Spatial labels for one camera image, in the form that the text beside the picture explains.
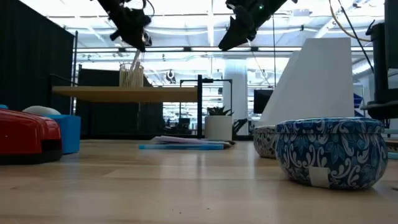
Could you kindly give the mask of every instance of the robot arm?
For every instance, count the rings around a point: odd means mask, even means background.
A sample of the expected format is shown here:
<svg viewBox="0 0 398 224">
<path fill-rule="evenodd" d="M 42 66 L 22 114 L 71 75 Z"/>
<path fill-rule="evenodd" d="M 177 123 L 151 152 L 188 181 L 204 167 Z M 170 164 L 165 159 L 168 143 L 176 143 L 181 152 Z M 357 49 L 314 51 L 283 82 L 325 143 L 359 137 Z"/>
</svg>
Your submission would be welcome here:
<svg viewBox="0 0 398 224">
<path fill-rule="evenodd" d="M 121 37 L 131 46 L 145 52 L 146 43 L 143 40 L 144 28 L 151 23 L 151 18 L 144 14 L 143 9 L 129 9 L 124 7 L 130 0 L 98 0 L 102 8 L 108 13 L 118 28 L 111 35 L 111 40 Z M 219 44 L 221 50 L 252 41 L 256 38 L 257 30 L 267 21 L 287 0 L 226 0 L 226 6 L 236 14 L 231 17 L 229 29 Z M 142 0 L 146 7 L 147 0 Z"/>
</svg>

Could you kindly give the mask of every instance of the red toy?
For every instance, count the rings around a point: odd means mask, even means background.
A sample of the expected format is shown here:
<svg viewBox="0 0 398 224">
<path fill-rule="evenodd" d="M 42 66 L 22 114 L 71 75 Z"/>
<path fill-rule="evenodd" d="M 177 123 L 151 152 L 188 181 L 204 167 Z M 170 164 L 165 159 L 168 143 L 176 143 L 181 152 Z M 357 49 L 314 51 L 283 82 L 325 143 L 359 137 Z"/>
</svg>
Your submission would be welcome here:
<svg viewBox="0 0 398 224">
<path fill-rule="evenodd" d="M 61 157 L 61 133 L 54 120 L 0 109 L 0 164 L 41 164 Z"/>
</svg>

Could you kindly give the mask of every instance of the shelf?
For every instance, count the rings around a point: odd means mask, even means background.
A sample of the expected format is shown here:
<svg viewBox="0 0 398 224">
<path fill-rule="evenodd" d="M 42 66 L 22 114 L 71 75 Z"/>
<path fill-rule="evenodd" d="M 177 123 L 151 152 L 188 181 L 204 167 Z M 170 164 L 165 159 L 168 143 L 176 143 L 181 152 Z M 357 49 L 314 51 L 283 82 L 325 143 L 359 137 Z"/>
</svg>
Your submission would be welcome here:
<svg viewBox="0 0 398 224">
<path fill-rule="evenodd" d="M 54 93 L 93 103 L 197 102 L 196 87 L 53 86 Z"/>
</svg>

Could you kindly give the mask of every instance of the blue and white bowl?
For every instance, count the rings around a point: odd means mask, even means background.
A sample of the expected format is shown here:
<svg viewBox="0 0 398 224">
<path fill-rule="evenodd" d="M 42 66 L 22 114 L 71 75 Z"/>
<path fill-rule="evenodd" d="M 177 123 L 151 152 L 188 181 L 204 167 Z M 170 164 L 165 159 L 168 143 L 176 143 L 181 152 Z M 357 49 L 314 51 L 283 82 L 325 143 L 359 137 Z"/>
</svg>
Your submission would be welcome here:
<svg viewBox="0 0 398 224">
<path fill-rule="evenodd" d="M 263 158 L 275 159 L 275 126 L 261 126 L 254 128 L 254 148 Z"/>
<path fill-rule="evenodd" d="M 276 158 L 290 180 L 330 189 L 366 189 L 386 171 L 380 121 L 316 118 L 276 126 Z"/>
</svg>

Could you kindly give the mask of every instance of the white column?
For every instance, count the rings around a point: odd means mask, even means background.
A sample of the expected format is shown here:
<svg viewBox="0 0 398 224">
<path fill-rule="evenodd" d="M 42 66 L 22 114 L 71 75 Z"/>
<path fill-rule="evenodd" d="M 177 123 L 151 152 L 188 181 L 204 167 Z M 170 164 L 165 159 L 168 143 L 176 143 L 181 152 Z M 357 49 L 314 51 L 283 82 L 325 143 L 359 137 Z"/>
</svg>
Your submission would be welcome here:
<svg viewBox="0 0 398 224">
<path fill-rule="evenodd" d="M 228 82 L 223 83 L 223 104 L 226 110 L 231 108 L 234 112 L 233 120 L 248 118 L 248 70 L 246 60 L 226 59 L 224 68 L 224 79 L 232 79 L 231 85 Z M 248 135 L 248 124 L 245 124 L 238 135 Z"/>
</svg>

